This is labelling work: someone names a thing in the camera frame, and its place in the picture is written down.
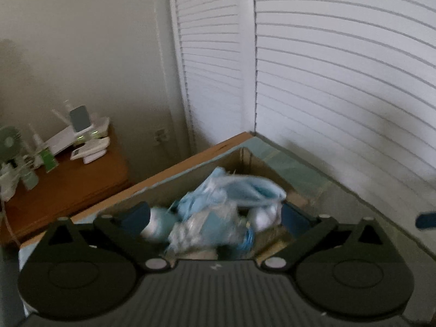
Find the light blue plush cloth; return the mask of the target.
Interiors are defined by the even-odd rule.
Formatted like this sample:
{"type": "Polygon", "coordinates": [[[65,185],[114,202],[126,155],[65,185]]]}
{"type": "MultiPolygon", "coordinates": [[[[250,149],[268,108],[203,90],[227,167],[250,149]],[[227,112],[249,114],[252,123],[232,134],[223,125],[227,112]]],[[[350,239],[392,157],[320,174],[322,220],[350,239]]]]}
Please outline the light blue plush cloth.
{"type": "Polygon", "coordinates": [[[168,235],[167,250],[179,255],[227,247],[235,256],[245,255],[256,233],[278,225],[286,197],[270,179],[229,174],[217,167],[199,187],[173,203],[180,220],[168,235]]]}

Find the grey-blue plush ball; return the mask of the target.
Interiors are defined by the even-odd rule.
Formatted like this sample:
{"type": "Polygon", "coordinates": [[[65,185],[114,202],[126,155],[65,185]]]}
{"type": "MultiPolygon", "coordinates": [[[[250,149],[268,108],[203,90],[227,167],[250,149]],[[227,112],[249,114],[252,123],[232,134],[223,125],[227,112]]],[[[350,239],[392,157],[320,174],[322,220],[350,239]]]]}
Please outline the grey-blue plush ball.
{"type": "Polygon", "coordinates": [[[150,242],[167,242],[178,217],[162,207],[150,209],[149,223],[140,232],[140,236],[150,242]]]}

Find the wooden nightstand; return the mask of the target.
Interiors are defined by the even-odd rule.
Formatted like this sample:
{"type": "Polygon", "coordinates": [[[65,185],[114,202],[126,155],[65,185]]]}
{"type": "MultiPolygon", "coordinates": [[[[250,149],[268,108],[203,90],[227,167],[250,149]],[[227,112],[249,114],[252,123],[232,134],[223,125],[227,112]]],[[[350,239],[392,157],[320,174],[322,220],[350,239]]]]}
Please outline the wooden nightstand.
{"type": "Polygon", "coordinates": [[[37,169],[38,184],[26,190],[19,184],[3,209],[1,246],[20,243],[43,232],[58,217],[75,215],[131,185],[127,161],[117,143],[112,126],[110,145],[101,158],[84,164],[71,160],[70,150],[58,156],[58,167],[49,173],[37,169]]]}

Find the open cardboard box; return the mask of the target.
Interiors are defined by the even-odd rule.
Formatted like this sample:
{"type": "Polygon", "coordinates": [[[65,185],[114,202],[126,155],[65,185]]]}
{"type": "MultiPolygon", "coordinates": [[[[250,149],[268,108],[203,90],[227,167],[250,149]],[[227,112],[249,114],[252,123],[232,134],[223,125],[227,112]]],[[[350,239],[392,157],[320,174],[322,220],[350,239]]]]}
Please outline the open cardboard box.
{"type": "Polygon", "coordinates": [[[273,181],[286,192],[284,200],[295,204],[299,209],[307,208],[310,204],[308,195],[296,190],[296,180],[285,179],[286,175],[296,173],[290,168],[290,157],[275,150],[255,154],[255,151],[247,146],[242,146],[183,172],[160,179],[155,184],[147,184],[124,199],[108,199],[95,209],[89,208],[74,216],[72,221],[76,224],[91,223],[101,214],[124,213],[140,202],[147,202],[150,207],[168,209],[183,195],[196,190],[218,167],[223,168],[229,176],[260,176],[273,181]]]}

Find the white remote control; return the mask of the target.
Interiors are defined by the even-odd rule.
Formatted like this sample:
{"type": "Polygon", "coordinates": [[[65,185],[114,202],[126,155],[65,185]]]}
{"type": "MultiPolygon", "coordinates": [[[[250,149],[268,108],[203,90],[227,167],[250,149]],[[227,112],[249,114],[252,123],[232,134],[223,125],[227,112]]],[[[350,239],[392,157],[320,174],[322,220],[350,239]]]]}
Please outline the white remote control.
{"type": "Polygon", "coordinates": [[[75,149],[72,152],[70,159],[83,159],[84,164],[89,164],[92,161],[95,161],[96,159],[104,156],[104,154],[106,154],[107,152],[107,148],[109,147],[109,145],[109,137],[91,139],[80,148],[75,149]]]}

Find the green bottle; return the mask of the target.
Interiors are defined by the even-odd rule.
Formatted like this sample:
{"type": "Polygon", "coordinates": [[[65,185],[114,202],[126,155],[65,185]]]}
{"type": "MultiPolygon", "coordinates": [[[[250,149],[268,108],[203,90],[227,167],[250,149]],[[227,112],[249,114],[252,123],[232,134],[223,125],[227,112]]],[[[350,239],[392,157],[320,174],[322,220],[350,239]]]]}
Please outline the green bottle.
{"type": "Polygon", "coordinates": [[[39,155],[43,161],[44,168],[47,173],[58,167],[58,161],[49,148],[42,149],[39,155]]]}

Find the white wifi router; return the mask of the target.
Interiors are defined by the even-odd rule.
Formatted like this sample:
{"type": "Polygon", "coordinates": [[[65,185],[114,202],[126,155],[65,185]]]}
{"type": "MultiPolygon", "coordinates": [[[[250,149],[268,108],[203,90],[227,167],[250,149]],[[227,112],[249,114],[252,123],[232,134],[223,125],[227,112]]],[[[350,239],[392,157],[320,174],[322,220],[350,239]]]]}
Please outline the white wifi router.
{"type": "Polygon", "coordinates": [[[101,117],[98,113],[89,113],[90,120],[92,121],[92,126],[90,128],[81,133],[75,133],[69,118],[69,111],[79,105],[73,106],[69,101],[64,101],[63,103],[66,109],[65,114],[60,113],[54,108],[52,109],[52,113],[66,124],[66,128],[53,137],[48,140],[43,140],[34,127],[31,124],[28,124],[29,129],[32,132],[32,138],[37,152],[41,149],[49,148],[55,156],[70,146],[82,146],[87,140],[100,139],[109,136],[110,118],[101,117]]]}

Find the white power strip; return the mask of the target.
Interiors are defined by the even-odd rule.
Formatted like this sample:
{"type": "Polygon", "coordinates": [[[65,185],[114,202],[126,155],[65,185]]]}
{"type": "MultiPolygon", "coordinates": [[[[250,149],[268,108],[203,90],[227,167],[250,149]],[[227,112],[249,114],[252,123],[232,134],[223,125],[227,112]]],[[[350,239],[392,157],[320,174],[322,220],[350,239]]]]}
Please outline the white power strip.
{"type": "Polygon", "coordinates": [[[19,182],[19,173],[11,164],[1,165],[1,200],[8,202],[16,193],[19,182]]]}

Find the small green desk fan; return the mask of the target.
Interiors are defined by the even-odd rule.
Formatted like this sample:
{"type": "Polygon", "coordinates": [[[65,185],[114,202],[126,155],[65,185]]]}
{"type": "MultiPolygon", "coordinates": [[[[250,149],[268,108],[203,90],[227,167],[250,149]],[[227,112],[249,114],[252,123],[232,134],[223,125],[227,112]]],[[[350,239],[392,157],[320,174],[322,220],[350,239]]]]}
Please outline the small green desk fan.
{"type": "Polygon", "coordinates": [[[1,127],[1,164],[7,165],[10,161],[14,161],[26,190],[32,190],[38,184],[38,177],[24,155],[24,150],[24,143],[18,129],[13,126],[1,127]]]}

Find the white louvered closet door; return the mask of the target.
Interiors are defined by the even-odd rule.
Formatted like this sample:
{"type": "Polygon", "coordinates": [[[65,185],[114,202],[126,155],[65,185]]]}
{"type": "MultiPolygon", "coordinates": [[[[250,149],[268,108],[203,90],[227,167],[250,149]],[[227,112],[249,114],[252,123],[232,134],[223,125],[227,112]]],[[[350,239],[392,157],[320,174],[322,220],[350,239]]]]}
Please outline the white louvered closet door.
{"type": "Polygon", "coordinates": [[[430,250],[435,0],[170,0],[189,146],[286,149],[430,250]]]}

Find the wall socket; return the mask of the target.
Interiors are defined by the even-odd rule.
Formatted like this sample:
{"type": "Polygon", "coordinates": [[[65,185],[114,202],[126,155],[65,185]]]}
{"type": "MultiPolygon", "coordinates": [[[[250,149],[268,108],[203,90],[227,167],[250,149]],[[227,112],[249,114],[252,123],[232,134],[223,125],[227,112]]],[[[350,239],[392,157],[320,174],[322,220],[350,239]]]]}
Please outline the wall socket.
{"type": "Polygon", "coordinates": [[[169,133],[166,128],[158,128],[154,132],[155,145],[163,145],[169,141],[169,133]]]}

